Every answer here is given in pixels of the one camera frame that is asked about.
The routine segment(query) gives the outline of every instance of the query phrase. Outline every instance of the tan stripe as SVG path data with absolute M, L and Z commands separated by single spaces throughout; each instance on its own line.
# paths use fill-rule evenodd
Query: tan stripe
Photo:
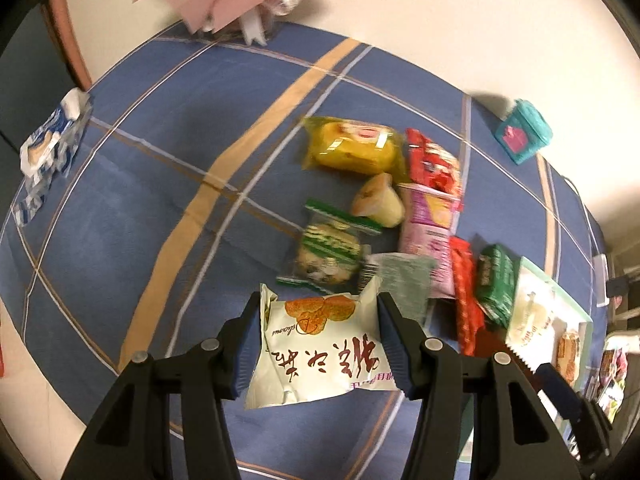
M 224 185 L 254 150 L 322 81 L 325 76 L 324 71 L 332 69 L 359 44 L 347 38 L 322 56 L 315 65 L 287 88 L 209 168 L 200 189 L 158 253 L 151 277 L 140 297 L 120 349 L 119 370 L 127 365 L 133 352 L 148 349 L 178 272 L 209 219 Z
M 545 274 L 553 275 L 556 257 L 556 218 L 554 216 L 554 203 L 551 199 L 551 188 L 549 178 L 546 174 L 545 159 L 536 153 L 538 162 L 538 172 L 540 173 L 540 184 L 542 184 L 542 196 L 546 206 L 546 248 L 545 248 Z

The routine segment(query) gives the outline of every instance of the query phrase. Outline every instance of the green wrapper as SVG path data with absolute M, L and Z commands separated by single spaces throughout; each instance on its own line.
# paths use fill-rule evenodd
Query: green wrapper
M 478 261 L 476 299 L 487 317 L 507 328 L 511 320 L 514 295 L 513 261 L 500 244 L 484 248 Z

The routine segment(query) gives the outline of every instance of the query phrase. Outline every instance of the red wrapper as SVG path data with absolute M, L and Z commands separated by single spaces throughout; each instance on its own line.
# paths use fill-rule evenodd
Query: red wrapper
M 407 128 L 406 137 L 411 180 L 460 199 L 460 164 L 457 158 L 415 128 Z
M 476 266 L 468 242 L 452 237 L 450 247 L 453 283 L 458 304 L 458 343 L 462 354 L 473 355 L 476 350 L 476 333 L 484 328 L 484 313 L 473 293 Z

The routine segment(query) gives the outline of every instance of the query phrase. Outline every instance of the clear plastic wrapper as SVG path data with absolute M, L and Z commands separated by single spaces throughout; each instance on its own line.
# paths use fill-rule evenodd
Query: clear plastic wrapper
M 370 254 L 365 257 L 360 270 L 358 289 L 362 290 L 373 276 L 379 277 L 382 280 L 380 292 L 391 294 L 400 314 L 423 325 L 434 266 L 436 261 L 426 255 Z
M 378 235 L 382 228 L 317 200 L 305 206 L 312 213 L 309 224 L 277 281 L 328 294 L 348 290 L 362 260 L 361 235 Z
M 404 218 L 404 206 L 391 186 L 391 175 L 380 173 L 369 179 L 353 199 L 351 214 L 371 218 L 382 227 L 396 227 Z
M 335 117 L 305 120 L 309 147 L 304 168 L 315 164 L 366 175 L 389 173 L 407 182 L 402 137 L 392 128 Z

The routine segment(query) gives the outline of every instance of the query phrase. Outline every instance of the plastic bag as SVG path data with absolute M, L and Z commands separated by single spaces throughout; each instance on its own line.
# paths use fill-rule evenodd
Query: plastic bag
M 404 206 L 391 186 L 391 175 L 380 173 L 369 179 L 353 199 L 351 214 L 371 218 L 382 227 L 396 227 L 404 218 Z
M 423 254 L 378 253 L 364 259 L 358 289 L 375 275 L 382 280 L 380 292 L 389 292 L 402 317 L 423 325 L 431 291 L 431 271 L 436 261 Z
M 320 164 L 366 175 L 389 173 L 407 182 L 402 137 L 388 126 L 334 117 L 305 120 L 310 142 L 303 167 Z
M 469 242 L 451 238 L 453 282 L 456 286 L 457 328 L 460 353 L 473 355 L 476 350 L 476 334 L 484 328 L 484 313 L 474 297 L 476 266 Z
M 505 328 L 509 326 L 516 292 L 511 258 L 500 244 L 482 250 L 478 261 L 476 298 L 487 317 Z
M 406 213 L 399 251 L 434 258 L 437 265 L 431 271 L 431 297 L 453 298 L 449 229 L 460 202 L 453 195 L 420 184 L 401 184 L 400 195 Z
M 354 388 L 397 390 L 380 342 L 374 277 L 359 296 L 277 301 L 260 286 L 262 351 L 245 408 L 281 406 Z
M 415 128 L 407 128 L 406 137 L 409 141 L 411 180 L 460 198 L 462 186 L 458 159 Z
M 286 272 L 277 281 L 310 286 L 326 294 L 344 291 L 360 267 L 360 235 L 379 235 L 382 227 L 318 200 L 307 200 L 305 207 L 312 212 L 311 220 Z

